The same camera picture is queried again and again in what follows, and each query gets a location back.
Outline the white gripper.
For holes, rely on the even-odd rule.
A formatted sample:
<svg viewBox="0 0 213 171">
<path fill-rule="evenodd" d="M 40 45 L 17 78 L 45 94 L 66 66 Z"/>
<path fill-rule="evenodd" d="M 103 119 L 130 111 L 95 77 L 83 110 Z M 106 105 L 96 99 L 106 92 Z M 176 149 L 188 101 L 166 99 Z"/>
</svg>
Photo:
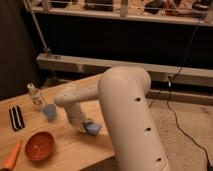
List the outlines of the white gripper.
<svg viewBox="0 0 213 171">
<path fill-rule="evenodd" d="M 79 103 L 71 104 L 65 108 L 69 123 L 79 131 L 85 131 L 91 136 L 97 136 L 101 130 L 101 125 L 96 122 L 85 122 L 86 114 L 81 110 Z"/>
</svg>

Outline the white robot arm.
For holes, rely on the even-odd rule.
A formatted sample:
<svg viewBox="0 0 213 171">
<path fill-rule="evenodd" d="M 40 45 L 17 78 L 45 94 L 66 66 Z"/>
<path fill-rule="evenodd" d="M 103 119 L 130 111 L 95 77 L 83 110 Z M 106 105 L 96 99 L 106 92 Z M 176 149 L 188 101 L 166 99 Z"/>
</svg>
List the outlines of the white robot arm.
<svg viewBox="0 0 213 171">
<path fill-rule="evenodd" d="M 85 87 L 68 84 L 54 103 L 83 132 L 87 117 L 79 104 L 99 101 L 120 171 L 171 171 L 146 101 L 150 87 L 151 78 L 143 68 L 119 66 Z"/>
</svg>

